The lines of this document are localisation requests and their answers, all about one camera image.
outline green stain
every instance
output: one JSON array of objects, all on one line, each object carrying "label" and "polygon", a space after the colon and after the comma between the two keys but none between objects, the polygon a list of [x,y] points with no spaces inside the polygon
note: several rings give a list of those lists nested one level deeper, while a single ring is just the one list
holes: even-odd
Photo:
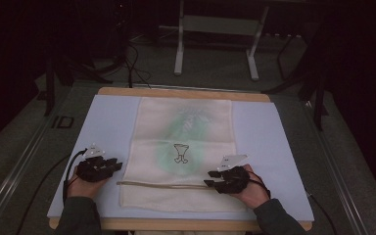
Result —
[{"label": "green stain", "polygon": [[[164,130],[162,139],[158,141],[157,164],[159,168],[176,175],[190,175],[202,165],[204,160],[204,139],[208,121],[198,117],[197,113],[181,112],[177,114],[168,128]],[[178,151],[174,144],[188,145],[185,159],[188,163],[177,163]]]}]

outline white fabric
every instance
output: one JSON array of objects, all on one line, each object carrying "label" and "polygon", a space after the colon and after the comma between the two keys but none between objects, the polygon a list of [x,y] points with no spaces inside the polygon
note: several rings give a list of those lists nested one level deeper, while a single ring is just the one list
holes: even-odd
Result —
[{"label": "white fabric", "polygon": [[[236,153],[234,140],[231,101],[142,98],[123,181],[205,185],[208,171],[216,170],[224,155]],[[134,185],[120,185],[120,205],[164,212],[245,209],[215,190]]]}]

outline gray floor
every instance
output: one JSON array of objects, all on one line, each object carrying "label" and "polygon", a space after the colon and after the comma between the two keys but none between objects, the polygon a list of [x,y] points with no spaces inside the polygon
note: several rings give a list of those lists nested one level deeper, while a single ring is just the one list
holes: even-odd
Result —
[{"label": "gray floor", "polygon": [[[260,81],[250,80],[245,51],[236,47],[215,46],[199,40],[204,35],[192,34],[185,46],[183,74],[173,75],[176,44],[174,34],[164,37],[159,44],[137,38],[132,40],[138,51],[135,67],[151,86],[194,87],[259,92],[282,82],[276,66],[276,55],[284,39],[266,36],[258,45],[256,55]],[[290,71],[305,49],[305,44],[295,39],[282,57],[286,71]],[[136,58],[129,48],[128,58]],[[114,86],[125,86],[127,70],[105,74],[114,80]],[[38,79],[42,87],[42,78]],[[0,211],[0,234],[15,234],[34,190],[45,173],[72,150],[84,122],[97,84],[77,74],[73,87],[57,86],[58,106],[51,117],[43,117],[45,103],[31,101],[0,134],[0,186],[5,182],[19,159],[31,151],[24,175],[7,204]],[[310,109],[297,99],[300,85],[280,94],[270,96],[282,118],[298,170],[306,189],[319,201],[332,217],[338,234],[376,234],[376,183],[351,133],[340,116],[330,94],[325,98],[329,116],[323,117],[324,131],[319,133],[310,123]],[[55,116],[74,117],[70,129],[51,128]],[[29,142],[33,137],[38,141]],[[52,234],[46,213],[67,162],[62,162],[44,181],[34,198],[21,234]],[[320,208],[310,201],[315,222],[309,234],[332,234]]]}]

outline sleeve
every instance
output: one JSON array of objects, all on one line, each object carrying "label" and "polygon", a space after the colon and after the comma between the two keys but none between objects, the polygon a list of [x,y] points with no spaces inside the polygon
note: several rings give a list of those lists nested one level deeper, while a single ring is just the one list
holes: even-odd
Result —
[{"label": "sleeve", "polygon": [[93,200],[84,197],[67,198],[55,234],[102,234],[100,216]]},{"label": "sleeve", "polygon": [[301,225],[286,213],[277,199],[270,199],[253,210],[258,225],[264,234],[300,235],[306,234]]}]

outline black cable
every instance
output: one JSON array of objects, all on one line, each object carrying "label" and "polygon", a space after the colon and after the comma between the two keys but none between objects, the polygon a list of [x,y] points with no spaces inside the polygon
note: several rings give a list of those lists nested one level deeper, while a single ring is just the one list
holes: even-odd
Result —
[{"label": "black cable", "polygon": [[69,177],[70,177],[70,171],[71,171],[71,168],[72,168],[72,164],[74,163],[75,159],[78,156],[83,155],[86,151],[87,151],[87,149],[79,151],[78,153],[76,153],[74,155],[74,157],[72,157],[72,159],[70,161],[69,167],[67,169],[66,177],[64,179],[64,184],[63,184],[63,203],[66,201],[66,198],[67,198],[67,189],[69,188]]},{"label": "black cable", "polygon": [[44,177],[41,179],[41,182],[39,182],[38,184],[38,187],[35,189],[35,192],[33,193],[32,195],[32,198],[31,200],[29,201],[29,204],[28,206],[26,207],[26,210],[23,212],[23,218],[21,219],[21,223],[20,223],[20,226],[18,227],[18,230],[17,230],[17,235],[20,234],[21,230],[23,229],[23,225],[24,225],[24,221],[26,219],[26,216],[28,215],[28,212],[29,212],[29,209],[30,207],[32,206],[32,203],[36,197],[36,195],[38,194],[38,191],[39,189],[41,188],[42,184],[44,183],[45,179],[47,179],[48,175],[50,175],[50,173],[55,169],[55,167],[57,167],[60,163],[62,163],[64,160],[66,160],[71,154],[68,154],[66,155],[65,157],[63,157],[62,159],[60,159],[58,162],[56,162],[48,171],[47,173],[44,175]]},{"label": "black cable", "polygon": [[329,214],[326,212],[326,210],[322,206],[320,206],[319,202],[315,199],[315,197],[313,197],[313,195],[311,195],[310,193],[308,193],[308,194],[309,194],[309,197],[312,198],[313,201],[319,206],[319,208],[322,210],[323,214],[325,214],[326,219],[328,219],[329,223],[331,224],[331,228],[334,231],[334,234],[337,235],[338,234],[337,229],[335,228],[335,225],[332,222],[332,219],[329,216]]}]

